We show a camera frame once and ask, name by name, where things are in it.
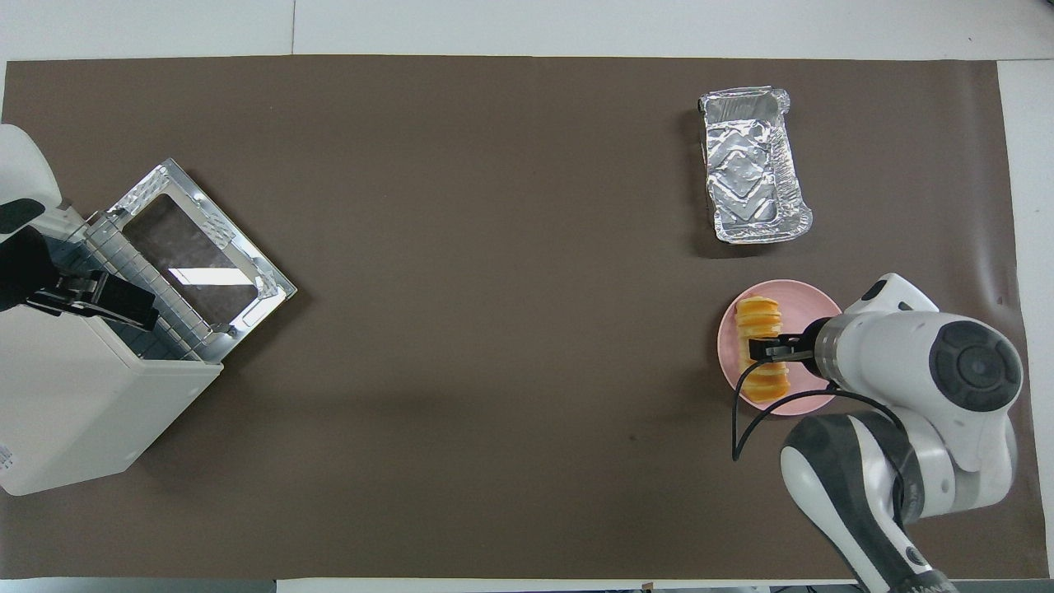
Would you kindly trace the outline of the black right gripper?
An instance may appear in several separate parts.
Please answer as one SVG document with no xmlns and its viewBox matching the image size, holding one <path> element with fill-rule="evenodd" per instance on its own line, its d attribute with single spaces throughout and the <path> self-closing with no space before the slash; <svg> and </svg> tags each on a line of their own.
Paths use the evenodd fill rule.
<svg viewBox="0 0 1054 593">
<path fill-rule="evenodd" d="M 795 341 L 793 345 L 780 343 L 749 343 L 749 359 L 755 362 L 787 362 L 795 359 L 795 353 L 805 354 L 801 359 L 803 367 L 814 376 L 821 376 L 821 371 L 816 359 L 816 344 L 823 327 L 827 325 L 827 320 L 813 320 L 809 327 L 799 333 L 778 334 L 780 341 Z"/>
</svg>

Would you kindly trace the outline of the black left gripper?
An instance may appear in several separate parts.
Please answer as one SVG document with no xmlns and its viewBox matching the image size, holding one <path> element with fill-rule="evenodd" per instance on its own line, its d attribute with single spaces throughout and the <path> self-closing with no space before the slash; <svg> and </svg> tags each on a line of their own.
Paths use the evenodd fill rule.
<svg viewBox="0 0 1054 593">
<path fill-rule="evenodd" d="M 93 318 L 98 314 L 147 333 L 154 330 L 159 310 L 151 290 L 116 274 L 90 273 L 89 279 L 94 283 L 89 291 L 90 310 L 75 307 L 74 290 L 64 285 L 82 279 L 81 275 L 53 262 L 48 244 L 33 226 L 22 228 L 2 244 L 1 311 L 30 307 L 51 316 L 72 314 Z"/>
</svg>

